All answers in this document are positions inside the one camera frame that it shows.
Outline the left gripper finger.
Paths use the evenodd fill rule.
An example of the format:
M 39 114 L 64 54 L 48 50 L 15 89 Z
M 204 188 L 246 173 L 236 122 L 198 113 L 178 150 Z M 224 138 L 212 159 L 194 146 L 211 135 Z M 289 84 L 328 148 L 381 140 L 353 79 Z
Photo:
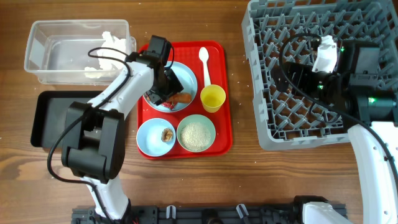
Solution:
M 146 99 L 154 105 L 161 105 L 168 100 L 169 93 L 169 91 L 149 90 L 146 92 Z
M 180 93 L 183 90 L 183 85 L 175 72 L 170 68 L 165 71 L 165 75 L 167 77 L 167 93 Z

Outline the orange carrot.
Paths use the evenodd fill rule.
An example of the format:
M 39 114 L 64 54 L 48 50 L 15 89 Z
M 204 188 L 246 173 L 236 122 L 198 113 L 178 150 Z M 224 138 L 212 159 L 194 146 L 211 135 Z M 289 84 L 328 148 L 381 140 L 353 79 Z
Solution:
M 189 93 L 177 93 L 174 96 L 171 96 L 167 102 L 170 104 L 177 103 L 190 103 L 192 101 L 192 96 Z

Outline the brown food scrap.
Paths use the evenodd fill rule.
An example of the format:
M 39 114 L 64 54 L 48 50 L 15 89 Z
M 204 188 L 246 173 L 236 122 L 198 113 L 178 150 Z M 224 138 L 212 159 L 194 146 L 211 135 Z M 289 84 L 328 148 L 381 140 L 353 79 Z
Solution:
M 165 128 L 162 131 L 162 135 L 161 135 L 161 140 L 162 142 L 169 142 L 173 139 L 174 137 L 174 131 L 170 128 Z

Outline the yellow plastic cup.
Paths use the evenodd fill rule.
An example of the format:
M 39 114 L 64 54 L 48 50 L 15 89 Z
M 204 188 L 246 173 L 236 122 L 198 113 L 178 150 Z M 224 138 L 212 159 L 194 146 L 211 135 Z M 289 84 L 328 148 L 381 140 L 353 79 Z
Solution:
M 226 92 L 219 85 L 208 85 L 202 89 L 200 100 L 205 111 L 215 113 L 226 101 Z

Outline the small light blue bowl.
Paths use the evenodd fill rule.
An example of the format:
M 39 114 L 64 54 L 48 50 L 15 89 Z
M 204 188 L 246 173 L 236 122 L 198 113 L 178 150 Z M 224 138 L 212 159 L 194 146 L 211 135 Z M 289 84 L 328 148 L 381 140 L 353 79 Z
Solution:
M 174 131 L 174 137 L 169 142 L 162 142 L 161 135 L 165 128 Z M 138 129 L 137 145 L 147 156 L 160 157 L 166 155 L 174 147 L 176 141 L 175 129 L 170 122 L 162 118 L 152 118 L 145 121 Z

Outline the green bowl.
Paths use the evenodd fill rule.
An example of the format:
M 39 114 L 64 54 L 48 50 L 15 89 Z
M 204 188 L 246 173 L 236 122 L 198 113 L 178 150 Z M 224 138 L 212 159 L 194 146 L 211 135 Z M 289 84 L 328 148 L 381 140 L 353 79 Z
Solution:
M 215 125 L 212 123 L 212 121 L 207 118 L 206 116 L 200 115 L 200 114 L 193 114 L 190 116 L 185 117 L 184 119 L 181 120 L 181 122 L 179 123 L 178 127 L 177 127 L 177 140 L 180 143 L 180 145 L 187 151 L 189 151 L 183 144 L 181 141 L 181 131 L 182 129 L 189 123 L 202 123 L 204 124 L 210 131 L 211 133 L 211 141 L 208 145 L 208 147 L 204 150 L 206 151 L 207 149 L 210 148 L 210 146 L 214 143 L 215 141 L 215 137 L 216 137 L 216 129 L 215 129 Z

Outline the white rice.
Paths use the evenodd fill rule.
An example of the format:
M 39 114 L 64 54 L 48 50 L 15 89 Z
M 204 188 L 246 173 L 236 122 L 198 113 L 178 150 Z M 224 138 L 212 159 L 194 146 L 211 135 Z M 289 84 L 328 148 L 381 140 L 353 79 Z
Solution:
M 211 133 L 202 123 L 189 123 L 180 134 L 182 144 L 192 152 L 204 151 L 210 141 Z

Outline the white napkin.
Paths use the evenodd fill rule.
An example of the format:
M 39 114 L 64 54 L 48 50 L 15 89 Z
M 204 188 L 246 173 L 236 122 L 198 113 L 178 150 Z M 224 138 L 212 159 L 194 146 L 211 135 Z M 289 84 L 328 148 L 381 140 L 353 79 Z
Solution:
M 102 38 L 104 39 L 104 43 L 102 47 L 111 48 L 108 49 L 99 49 L 95 52 L 97 56 L 100 57 L 111 57 L 117 58 L 119 60 L 124 61 L 126 56 L 122 53 L 114 51 L 115 49 L 124 53 L 126 52 L 126 39 L 119 39 L 118 37 L 112 35 L 110 31 L 104 31 L 102 33 Z M 85 67 L 85 76 L 88 78 L 101 78 L 101 77 L 112 77 L 110 74 L 105 74 L 104 72 L 100 72 L 100 70 L 120 70 L 124 68 L 124 65 L 115 60 L 109 59 L 98 59 L 99 69 L 94 67 Z

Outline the red snack wrapper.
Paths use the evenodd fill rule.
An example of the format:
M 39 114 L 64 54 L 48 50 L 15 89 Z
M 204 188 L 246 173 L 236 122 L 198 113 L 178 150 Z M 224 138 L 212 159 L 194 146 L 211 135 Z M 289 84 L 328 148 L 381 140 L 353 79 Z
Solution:
M 164 103 L 162 103 L 162 106 L 168 108 L 169 110 L 173 110 L 176 106 L 176 104 L 172 101 L 166 101 Z

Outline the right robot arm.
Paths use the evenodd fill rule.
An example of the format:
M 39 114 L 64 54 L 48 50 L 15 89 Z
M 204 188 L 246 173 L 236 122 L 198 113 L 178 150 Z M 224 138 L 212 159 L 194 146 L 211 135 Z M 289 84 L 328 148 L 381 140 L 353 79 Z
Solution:
M 362 40 L 314 37 L 313 65 L 284 60 L 272 77 L 279 91 L 293 94 L 341 118 L 356 158 L 364 223 L 397 223 L 397 93 L 378 87 L 380 48 Z

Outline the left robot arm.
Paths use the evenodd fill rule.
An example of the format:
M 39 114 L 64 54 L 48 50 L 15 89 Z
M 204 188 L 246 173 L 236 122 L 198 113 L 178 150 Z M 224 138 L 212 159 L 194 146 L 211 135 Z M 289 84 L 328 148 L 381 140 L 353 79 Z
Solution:
M 86 103 L 67 109 L 65 130 L 52 148 L 62 145 L 62 164 L 75 184 L 86 185 L 95 201 L 93 223 L 133 223 L 131 202 L 119 172 L 125 157 L 125 120 L 141 98 L 160 105 L 180 93 L 183 85 L 167 63 L 172 44 L 153 35 L 146 50 L 126 55 L 118 77 Z

